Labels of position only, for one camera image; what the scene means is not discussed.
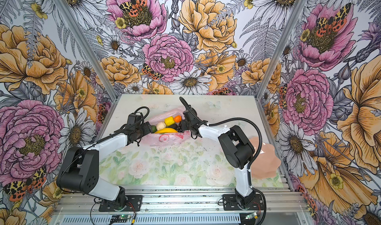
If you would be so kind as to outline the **pink plastic bag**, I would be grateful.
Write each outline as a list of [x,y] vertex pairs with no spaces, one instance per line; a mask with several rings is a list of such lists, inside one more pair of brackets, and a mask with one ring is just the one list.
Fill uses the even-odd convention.
[[[157,124],[164,122],[164,120],[168,117],[176,117],[181,116],[184,119],[183,111],[184,107],[177,107],[160,115],[156,115],[148,118],[148,122],[151,126],[157,126]],[[191,133],[190,131],[180,132],[177,130],[174,132],[166,132],[166,133],[152,133],[149,134],[141,140],[141,143],[149,146],[171,146],[171,145],[179,145],[186,140],[190,139]]]

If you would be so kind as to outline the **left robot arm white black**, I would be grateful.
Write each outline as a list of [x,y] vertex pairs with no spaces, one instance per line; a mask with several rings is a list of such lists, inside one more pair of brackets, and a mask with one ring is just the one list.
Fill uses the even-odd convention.
[[126,124],[114,133],[84,147],[68,149],[56,183],[66,191],[90,195],[101,200],[107,209],[121,211],[128,204],[125,189],[111,184],[99,175],[99,163],[115,151],[152,133],[147,116],[134,112]]

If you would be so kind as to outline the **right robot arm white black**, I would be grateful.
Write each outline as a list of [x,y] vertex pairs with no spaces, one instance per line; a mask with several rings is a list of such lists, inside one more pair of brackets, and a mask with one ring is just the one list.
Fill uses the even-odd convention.
[[199,119],[193,109],[185,110],[183,115],[185,117],[181,121],[183,131],[190,131],[191,134],[197,137],[211,139],[220,144],[226,160],[235,171],[237,204],[241,209],[247,209],[256,195],[252,186],[251,164],[258,156],[258,153],[238,125],[232,127],[226,125],[226,123],[233,121],[247,122],[247,120],[233,118],[210,124]]

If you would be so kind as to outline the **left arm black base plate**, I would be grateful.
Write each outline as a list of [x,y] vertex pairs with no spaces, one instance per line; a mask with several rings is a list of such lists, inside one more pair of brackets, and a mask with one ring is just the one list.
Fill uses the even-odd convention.
[[143,196],[128,195],[115,201],[103,200],[99,212],[139,212]]

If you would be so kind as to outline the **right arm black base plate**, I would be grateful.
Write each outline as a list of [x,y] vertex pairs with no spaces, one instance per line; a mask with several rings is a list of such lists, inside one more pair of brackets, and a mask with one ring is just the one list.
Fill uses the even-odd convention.
[[266,208],[264,202],[265,200],[259,193],[252,193],[246,197],[240,194],[222,195],[222,203],[225,211],[263,211]]

